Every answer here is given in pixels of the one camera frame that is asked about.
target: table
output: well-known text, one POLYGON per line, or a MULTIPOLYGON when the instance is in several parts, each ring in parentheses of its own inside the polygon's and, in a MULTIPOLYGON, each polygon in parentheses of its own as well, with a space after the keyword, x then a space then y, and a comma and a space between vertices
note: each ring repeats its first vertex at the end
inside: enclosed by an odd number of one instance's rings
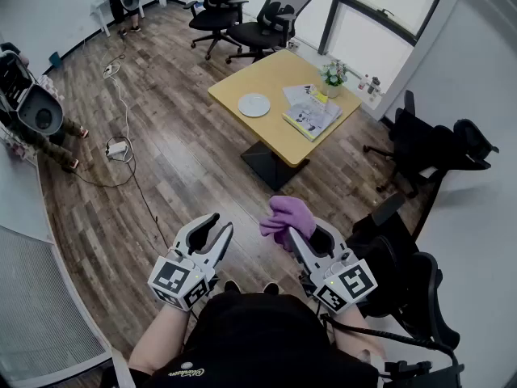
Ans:
POLYGON ((360 99, 344 86, 337 98, 332 99, 343 114, 311 142, 292 127, 282 113, 289 108, 284 95, 286 86, 322 81, 316 67, 288 50, 281 50, 253 65, 239 70, 208 89, 208 93, 260 141, 242 154, 242 159, 273 191, 278 191, 295 174, 309 163, 306 158, 361 104, 360 99), (269 98, 271 110, 259 118, 249 118, 240 113, 239 99, 249 93, 259 93, 269 98))
MULTIPOLYGON (((97 15, 99 17, 100 27, 102 30, 106 32, 107 37, 111 36, 110 31, 107 30, 106 20, 103 15, 103 6, 105 4, 109 5, 110 0, 92 0, 90 4, 90 15, 97 15)), ((144 18, 144 8, 142 7, 142 0, 140 0, 140 4, 138 5, 138 10, 140 11, 140 16, 144 18)))

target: wooden floor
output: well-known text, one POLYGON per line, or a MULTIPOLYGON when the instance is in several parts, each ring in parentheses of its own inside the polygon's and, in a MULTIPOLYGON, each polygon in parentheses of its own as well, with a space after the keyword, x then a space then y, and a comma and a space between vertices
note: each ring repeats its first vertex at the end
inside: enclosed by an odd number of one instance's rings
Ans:
MULTIPOLYGON (((235 227, 219 265, 221 283, 232 278, 254 292, 275 280, 284 292, 305 300, 292 257, 259 233, 259 219, 268 215, 273 192, 240 158, 257 140, 207 92, 250 60, 226 65, 225 56, 235 48, 220 42, 212 60, 205 61, 209 42, 191 49, 190 40, 203 33, 189 29, 191 15, 178 6, 151 6, 145 14, 142 32, 125 40, 125 59, 116 80, 129 106, 136 177, 167 243, 193 218, 218 212, 221 224, 231 221, 235 227)), ((104 63, 124 44, 116 36, 98 35, 50 77, 65 96, 67 116, 90 130, 86 140, 65 141, 81 161, 78 172, 98 183, 116 184, 130 172, 104 156, 108 138, 125 131, 116 86, 111 79, 103 80, 100 62, 107 48, 111 50, 104 63)), ((311 163, 281 193, 303 199, 315 216, 347 237, 355 221, 394 191, 376 192, 393 164, 365 155, 365 143, 390 148, 386 128, 357 111, 317 148, 311 163)), ((61 171, 46 157, 40 157, 40 175, 53 231, 78 292, 104 335, 128 356, 160 308, 146 281, 155 259, 167 252, 135 181, 97 188, 61 171)), ((424 192, 401 210, 410 230, 426 200, 424 192)))

